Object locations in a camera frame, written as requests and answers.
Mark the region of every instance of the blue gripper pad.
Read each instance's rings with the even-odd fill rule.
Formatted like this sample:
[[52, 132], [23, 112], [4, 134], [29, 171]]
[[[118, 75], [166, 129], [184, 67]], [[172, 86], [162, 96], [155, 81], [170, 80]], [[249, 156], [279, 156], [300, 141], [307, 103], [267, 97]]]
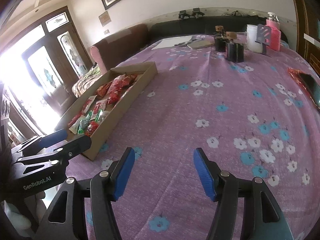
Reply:
[[207, 165], [204, 163], [204, 160], [202, 159], [200, 152], [197, 149], [195, 149], [193, 153], [193, 162], [195, 164], [205, 194], [212, 201], [214, 201], [216, 197], [216, 192], [213, 187], [213, 178], [207, 168]]
[[117, 201], [124, 193], [125, 187], [127, 186], [128, 179], [130, 177], [130, 173], [132, 167], [134, 165], [135, 153], [134, 150], [131, 148], [124, 164], [121, 167], [121, 170], [116, 177], [115, 182], [115, 192], [113, 194], [114, 199]]
[[48, 148], [58, 142], [65, 140], [68, 137], [68, 133], [66, 130], [59, 130], [52, 134], [48, 134], [47, 136], [41, 138], [39, 142], [40, 148]]

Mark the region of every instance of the metal screw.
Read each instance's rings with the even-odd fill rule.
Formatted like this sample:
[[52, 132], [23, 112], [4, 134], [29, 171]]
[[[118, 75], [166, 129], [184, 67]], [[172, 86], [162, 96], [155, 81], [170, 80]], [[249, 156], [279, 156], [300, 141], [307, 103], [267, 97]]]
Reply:
[[256, 183], [262, 183], [262, 182], [263, 182], [263, 180], [262, 180], [260, 177], [255, 177], [255, 178], [254, 178], [254, 181], [255, 181]]
[[71, 184], [71, 183], [73, 183], [75, 181], [75, 179], [74, 178], [67, 178], [67, 180], [66, 180], [66, 182], [68, 183], [68, 184]]
[[220, 172], [220, 175], [221, 175], [222, 177], [228, 177], [228, 176], [230, 175], [230, 173], [229, 173], [228, 171], [221, 171], [221, 172]]
[[100, 177], [107, 177], [108, 175], [109, 175], [109, 172], [107, 172], [107, 171], [102, 171], [99, 173]]

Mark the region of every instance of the black headboard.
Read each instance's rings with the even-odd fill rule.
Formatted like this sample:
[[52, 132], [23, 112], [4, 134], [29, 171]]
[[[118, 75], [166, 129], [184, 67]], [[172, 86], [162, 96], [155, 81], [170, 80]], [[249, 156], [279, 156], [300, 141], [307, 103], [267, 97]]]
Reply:
[[[183, 36], [192, 34], [212, 35], [216, 32], [215, 26], [222, 25], [227, 32], [245, 32], [247, 24], [266, 24], [266, 18], [259, 16], [209, 16], [196, 18], [186, 18], [154, 24], [150, 31], [152, 42], [173, 36]], [[287, 37], [281, 32], [281, 39], [288, 42]]]

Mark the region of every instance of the paper sheet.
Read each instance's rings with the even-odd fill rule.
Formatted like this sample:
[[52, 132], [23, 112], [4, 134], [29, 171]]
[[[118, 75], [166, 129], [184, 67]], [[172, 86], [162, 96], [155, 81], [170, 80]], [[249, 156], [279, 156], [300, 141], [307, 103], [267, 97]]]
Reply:
[[174, 47], [175, 44], [179, 44], [182, 42], [190, 41], [192, 36], [184, 36], [184, 37], [173, 37], [173, 38], [167, 38], [163, 39], [157, 46], [155, 46], [153, 49], [161, 49], [161, 48], [169, 48]]

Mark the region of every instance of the white plastic container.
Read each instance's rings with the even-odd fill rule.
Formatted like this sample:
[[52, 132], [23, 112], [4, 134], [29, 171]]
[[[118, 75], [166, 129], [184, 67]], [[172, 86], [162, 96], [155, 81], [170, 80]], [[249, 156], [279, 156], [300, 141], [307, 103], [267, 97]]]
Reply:
[[257, 43], [257, 25], [247, 25], [247, 48], [256, 53], [262, 53], [262, 44]]

